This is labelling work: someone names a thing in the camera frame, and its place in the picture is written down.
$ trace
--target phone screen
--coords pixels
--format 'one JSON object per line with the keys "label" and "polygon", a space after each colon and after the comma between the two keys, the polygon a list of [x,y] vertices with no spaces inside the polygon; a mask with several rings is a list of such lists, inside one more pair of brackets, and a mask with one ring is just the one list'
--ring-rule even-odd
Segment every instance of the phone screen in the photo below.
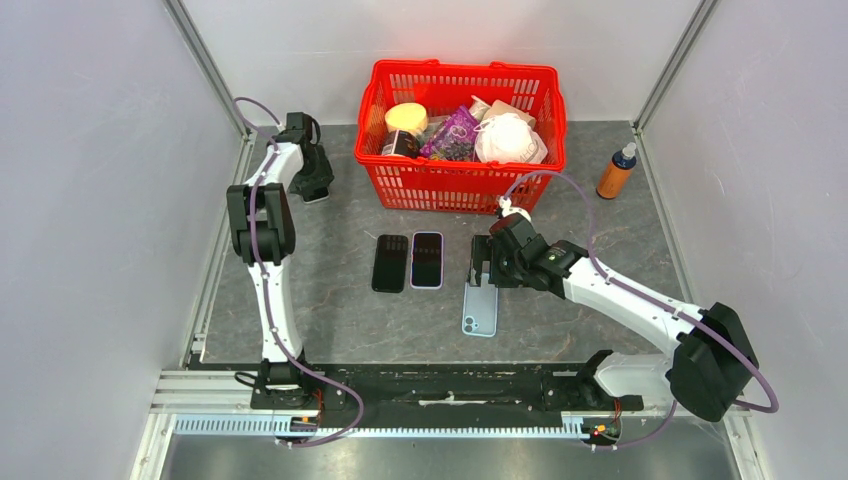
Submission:
{"label": "phone screen", "polygon": [[371,288],[375,292],[400,293],[406,283],[406,257],[409,239],[403,235],[380,235]]}
{"label": "phone screen", "polygon": [[442,286],[442,234],[416,233],[412,237],[412,276],[414,288],[441,288]]}

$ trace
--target purple smartphone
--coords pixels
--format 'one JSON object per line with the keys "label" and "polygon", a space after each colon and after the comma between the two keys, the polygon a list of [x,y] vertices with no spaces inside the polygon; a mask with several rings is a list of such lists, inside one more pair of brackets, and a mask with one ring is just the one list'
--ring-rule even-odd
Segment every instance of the purple smartphone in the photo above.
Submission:
{"label": "purple smartphone", "polygon": [[445,239],[439,232],[417,232],[412,236],[412,288],[442,288]]}

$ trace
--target black smartphone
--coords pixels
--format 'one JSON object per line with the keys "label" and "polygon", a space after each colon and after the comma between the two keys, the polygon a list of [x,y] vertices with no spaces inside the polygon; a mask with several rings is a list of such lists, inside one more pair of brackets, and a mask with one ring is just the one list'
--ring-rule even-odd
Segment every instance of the black smartphone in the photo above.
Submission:
{"label": "black smartphone", "polygon": [[408,238],[403,235],[380,235],[377,239],[377,254],[374,256],[371,289],[384,293],[402,292],[403,284],[406,283],[408,255]]}

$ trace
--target white wall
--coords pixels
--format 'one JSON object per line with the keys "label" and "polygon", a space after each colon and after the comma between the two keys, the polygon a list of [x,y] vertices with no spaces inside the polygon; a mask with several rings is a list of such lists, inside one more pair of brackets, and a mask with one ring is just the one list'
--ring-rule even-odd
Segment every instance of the white wall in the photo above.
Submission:
{"label": "white wall", "polygon": [[846,16],[721,2],[646,132],[696,299],[739,311],[782,401],[754,419],[779,479],[848,467]]}
{"label": "white wall", "polygon": [[0,2],[0,478],[126,478],[239,139],[157,0]]}
{"label": "white wall", "polygon": [[184,3],[233,95],[333,124],[356,123],[382,58],[552,65],[571,120],[632,119],[698,0]]}

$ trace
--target metal frame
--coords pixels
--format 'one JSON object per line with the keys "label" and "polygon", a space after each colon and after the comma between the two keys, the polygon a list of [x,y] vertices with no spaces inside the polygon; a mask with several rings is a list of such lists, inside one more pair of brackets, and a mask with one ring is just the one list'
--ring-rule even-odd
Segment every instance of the metal frame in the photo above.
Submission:
{"label": "metal frame", "polygon": [[[200,39],[182,1],[163,0],[163,3],[174,17],[189,48],[197,58],[204,75],[215,90],[234,127],[239,133],[244,134],[244,127],[232,107],[232,97],[226,84]],[[651,170],[650,156],[643,138],[643,129],[650,121],[717,3],[718,0],[701,1],[651,91],[647,102],[633,122],[634,136],[639,145],[648,183],[659,212],[660,223],[669,245],[674,268],[683,289],[683,298],[689,302],[692,301],[692,293],[687,270],[674,235],[674,227],[663,203],[663,192],[658,187],[654,172]],[[243,138],[244,145],[239,156],[233,183],[241,183],[246,177],[249,159],[256,141],[255,133],[250,137],[244,136]],[[203,358],[211,306],[220,280],[223,256],[228,241],[229,228],[226,215],[222,212],[218,234],[209,254],[202,292],[193,311],[194,321],[190,335],[187,336],[186,356],[181,364],[182,368],[185,368],[192,355],[195,355],[195,358],[198,358],[198,356],[201,359]],[[133,465],[131,478],[145,480],[158,480],[160,478],[170,440],[175,433],[186,435],[210,433],[217,435],[275,435],[286,433],[291,435],[292,432],[288,429],[289,420],[295,414],[303,416],[305,413],[303,411],[254,412],[249,406],[251,395],[252,392],[249,389],[235,382],[232,371],[180,370],[162,372],[142,442]],[[645,398],[645,409],[643,411],[624,412],[623,416],[636,418],[664,417],[668,412],[666,401],[667,399],[652,400]],[[758,442],[749,421],[750,415],[750,412],[746,410],[733,408],[725,416],[724,423],[730,437],[730,446],[743,480],[769,479],[771,476],[763,465],[762,458],[757,454]],[[351,435],[359,437],[409,437],[446,436],[449,434],[449,436],[467,435],[474,437],[506,435],[521,438],[576,438],[574,433],[579,432],[579,426],[585,418],[603,416],[605,416],[603,412],[562,412],[562,429],[519,429],[512,432],[486,431],[484,429],[468,432],[359,429],[352,432]],[[691,416],[691,414],[680,409],[676,416],[685,417]],[[331,431],[319,431],[319,434],[328,433],[331,433]]]}
{"label": "metal frame", "polygon": [[[651,194],[654,196],[654,203],[657,207],[657,212],[660,217],[663,233],[668,243],[669,252],[671,254],[674,270],[677,273],[677,278],[680,282],[680,287],[683,291],[683,299],[687,302],[693,302],[692,288],[689,283],[688,268],[686,267],[685,259],[680,252],[680,246],[675,235],[674,225],[668,210],[665,207],[664,194],[659,187],[654,171],[651,168],[650,154],[648,146],[644,138],[645,127],[650,123],[651,118],[657,110],[657,107],[665,97],[666,92],[680,71],[680,67],[685,63],[686,58],[692,50],[696,40],[703,31],[707,21],[715,11],[719,0],[701,0],[695,13],[692,15],[689,24],[683,31],[677,46],[671,54],[671,57],[663,68],[662,73],[657,79],[653,90],[648,95],[648,99],[636,120],[632,123],[633,135],[636,138],[639,147],[642,165],[645,168],[645,174],[648,177],[648,185],[651,189]],[[733,451],[733,456],[736,459],[736,465],[739,468],[739,473],[742,480],[765,480],[772,478],[764,459],[758,455],[759,442],[756,441],[756,430],[753,428],[748,416],[725,415],[724,425],[730,437],[730,446]]]}
{"label": "metal frame", "polygon": [[[256,145],[256,132],[251,132],[241,146],[239,158],[236,162],[232,185],[242,183],[247,176],[247,168]],[[218,292],[218,283],[221,281],[221,272],[224,269],[224,253],[230,245],[230,225],[227,222],[226,205],[222,204],[218,232],[206,259],[206,273],[203,277],[200,297],[191,312],[192,323],[189,332],[185,336],[186,352],[180,360],[180,367],[185,368],[192,355],[198,355],[200,360],[206,350],[206,333],[209,331],[209,318],[212,315],[212,305]]]}
{"label": "metal frame", "polygon": [[694,45],[695,40],[701,34],[701,30],[703,30],[704,25],[713,14],[718,2],[719,0],[701,0],[701,3],[698,4],[698,8],[695,9],[695,13],[689,20],[689,24],[686,25],[686,29],[683,30],[683,35],[680,36],[680,40],[677,42],[677,46],[674,47],[671,57],[669,57],[663,71],[660,73],[657,83],[648,95],[648,100],[633,122],[633,126],[637,132],[641,133],[651,120],[657,109],[657,105],[665,96],[665,92],[668,91],[671,82],[677,76],[680,66],[689,55],[692,45]]}
{"label": "metal frame", "polygon": [[224,107],[224,111],[227,113],[227,117],[230,119],[233,128],[236,129],[239,135],[246,138],[247,128],[242,123],[238,113],[236,113],[236,109],[233,106],[233,96],[230,94],[230,90],[227,88],[227,84],[224,82],[224,77],[221,76],[218,66],[212,60],[209,49],[206,48],[206,44],[200,38],[200,33],[198,33],[197,27],[194,25],[191,15],[189,15],[182,0],[162,0],[162,3],[165,4],[165,9],[174,19],[174,23],[185,39],[191,54],[197,60],[200,70],[215,92],[218,101],[221,102],[221,106]]}

